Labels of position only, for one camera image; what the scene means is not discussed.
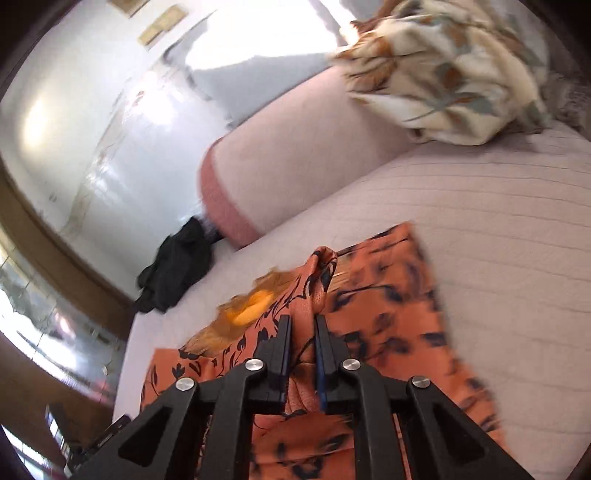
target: floral print fabric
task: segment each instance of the floral print fabric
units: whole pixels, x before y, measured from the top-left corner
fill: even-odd
[[[479,145],[515,119],[528,132],[549,120],[547,66],[488,0],[405,0],[333,61],[351,97],[416,141]]]
[[[282,314],[293,320],[288,400],[281,416],[255,416],[252,479],[355,478],[352,419],[325,416],[314,392],[314,315],[323,313],[353,357],[382,375],[425,375],[501,445],[502,431],[485,386],[448,343],[433,277],[410,224],[403,223],[340,252],[348,279],[328,293],[337,255],[320,247],[299,276],[243,337],[215,358],[156,350],[142,389],[142,408],[176,379],[221,377],[277,332]]]

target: bright light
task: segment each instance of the bright light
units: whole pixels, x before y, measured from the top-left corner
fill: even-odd
[[[74,331],[70,327],[70,323],[68,322],[68,320],[66,319],[66,317],[64,317],[57,310],[55,311],[54,315],[55,315],[55,318],[57,320],[57,323],[60,326],[61,331],[64,332],[68,337],[70,337],[72,339],[76,338],[76,334],[74,333]]]
[[[45,103],[39,99],[29,110],[22,129],[22,144],[28,151],[35,151],[41,145],[47,130],[49,117]]]
[[[169,125],[174,119],[174,108],[160,82],[158,74],[146,72],[128,96],[128,112],[144,115],[154,125]]]
[[[49,335],[44,335],[41,341],[39,342],[37,349],[40,352],[43,352],[44,356],[51,359],[52,363],[55,363],[65,369],[68,369],[69,371],[76,371],[76,354],[70,349],[70,347],[62,343],[60,340],[52,338]],[[33,357],[33,361],[37,363],[37,365],[40,365],[40,363],[36,360],[38,356],[39,353],[35,357]],[[50,370],[48,370],[46,366],[43,366],[43,368],[48,373],[53,375],[53,373]]]
[[[337,47],[335,35],[308,2],[252,0],[230,5],[205,20],[207,31],[186,58],[191,68],[214,69],[255,56],[328,53]]]
[[[171,88],[170,95],[180,103],[183,103],[187,100],[185,94],[176,88]]]
[[[33,358],[31,360],[33,360],[33,363],[37,364],[39,367],[41,367],[43,370],[45,370],[48,374],[50,374],[53,378],[59,380],[61,383],[63,383],[64,385],[67,385],[68,387],[75,388],[74,383],[76,381],[69,374],[64,372],[62,368],[58,367],[52,361],[45,358],[45,356],[43,356],[40,352],[36,352],[35,355],[33,355]]]
[[[42,454],[40,454],[38,451],[33,450],[26,443],[24,443],[23,441],[21,441],[17,437],[15,437],[5,427],[2,427],[2,429],[4,430],[6,437],[8,438],[8,440],[10,441],[10,443],[12,444],[14,449],[17,451],[19,458],[23,461],[23,463],[25,463],[25,466],[27,467],[27,469],[29,470],[29,473],[33,476],[33,478],[35,480],[43,480],[43,479],[47,478],[48,475],[46,475],[43,470],[41,470],[39,467],[37,467],[36,465],[31,463],[30,461],[28,461],[28,460],[25,461],[22,456],[23,455],[27,456],[33,462],[36,462],[38,465],[41,465],[45,468],[52,468],[53,466],[52,466],[51,462],[47,458],[45,458]]]
[[[42,335],[29,318],[12,309],[12,304],[3,290],[0,290],[0,332],[29,358],[33,357],[35,349],[27,340],[36,345]]]
[[[55,420],[51,421],[51,424],[49,425],[49,431],[51,432],[52,436],[55,436],[57,433],[57,423]]]
[[[340,2],[341,0],[322,0],[322,4],[327,8],[336,22],[341,27],[345,27],[355,20],[355,16],[351,13],[351,10],[343,7]]]

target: black cloth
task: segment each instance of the black cloth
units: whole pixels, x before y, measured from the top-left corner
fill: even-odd
[[[207,274],[212,264],[212,246],[201,223],[193,217],[178,233],[166,238],[154,263],[139,274],[138,287],[142,293],[135,302],[136,310],[166,312]]]

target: orange cloth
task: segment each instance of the orange cloth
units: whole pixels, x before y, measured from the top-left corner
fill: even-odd
[[[211,380],[251,358],[258,342],[275,335],[279,317],[287,313],[293,319],[288,400],[282,416],[255,416],[251,478],[353,480],[351,418],[325,416],[314,394],[313,320],[323,313],[353,357],[388,377],[429,377],[503,445],[491,395],[447,343],[434,281],[411,230],[403,223],[343,252],[351,261],[349,275],[331,292],[337,256],[320,247],[243,337],[214,358],[156,350],[142,408],[177,378]]]
[[[237,295],[217,308],[216,319],[193,335],[183,346],[188,353],[215,356],[238,340],[246,328],[258,320],[298,275],[299,270],[288,272],[272,269],[254,281],[247,295]]]

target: floral blanket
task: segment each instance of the floral blanket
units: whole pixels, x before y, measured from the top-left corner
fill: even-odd
[[[405,0],[333,62],[351,97],[419,142],[478,145],[515,119],[548,122],[547,66],[488,0]]]

